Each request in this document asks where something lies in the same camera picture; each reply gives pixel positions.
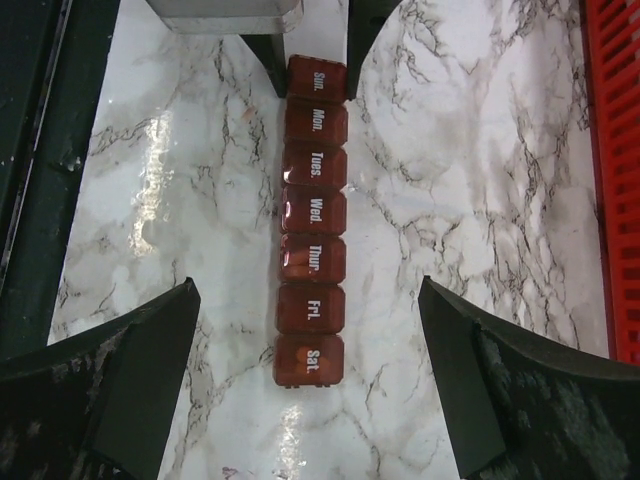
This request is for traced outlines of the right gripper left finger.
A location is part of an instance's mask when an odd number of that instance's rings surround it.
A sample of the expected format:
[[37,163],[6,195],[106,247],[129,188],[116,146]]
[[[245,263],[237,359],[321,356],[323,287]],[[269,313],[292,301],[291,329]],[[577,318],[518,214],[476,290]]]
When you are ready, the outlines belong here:
[[192,278],[1,363],[4,479],[155,479],[198,320]]

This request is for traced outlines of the red plastic shopping basket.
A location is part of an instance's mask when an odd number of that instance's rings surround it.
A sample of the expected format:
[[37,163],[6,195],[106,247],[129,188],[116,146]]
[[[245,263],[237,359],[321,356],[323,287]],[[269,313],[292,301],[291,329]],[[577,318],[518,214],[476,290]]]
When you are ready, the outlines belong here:
[[610,354],[639,363],[639,3],[586,1],[584,39]]

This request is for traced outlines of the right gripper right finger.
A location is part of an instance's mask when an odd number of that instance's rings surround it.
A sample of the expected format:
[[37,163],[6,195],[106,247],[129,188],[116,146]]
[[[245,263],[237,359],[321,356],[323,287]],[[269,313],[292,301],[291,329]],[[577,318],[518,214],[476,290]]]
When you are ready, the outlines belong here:
[[638,478],[638,367],[500,319],[430,277],[418,303],[460,478]]

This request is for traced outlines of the brown weekly pill organizer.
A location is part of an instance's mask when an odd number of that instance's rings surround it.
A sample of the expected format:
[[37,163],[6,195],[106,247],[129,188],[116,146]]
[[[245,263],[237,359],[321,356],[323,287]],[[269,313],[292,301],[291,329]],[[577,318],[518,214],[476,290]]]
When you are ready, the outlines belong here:
[[330,387],[344,375],[349,116],[344,64],[288,64],[274,380]]

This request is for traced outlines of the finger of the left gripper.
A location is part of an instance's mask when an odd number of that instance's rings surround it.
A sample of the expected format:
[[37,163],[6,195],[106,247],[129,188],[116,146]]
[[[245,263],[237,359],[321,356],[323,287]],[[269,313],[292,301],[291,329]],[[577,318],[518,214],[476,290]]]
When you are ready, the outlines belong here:
[[277,96],[285,98],[288,77],[284,35],[251,34],[241,38],[264,67]]
[[347,99],[357,96],[363,62],[401,0],[350,0],[347,25]]

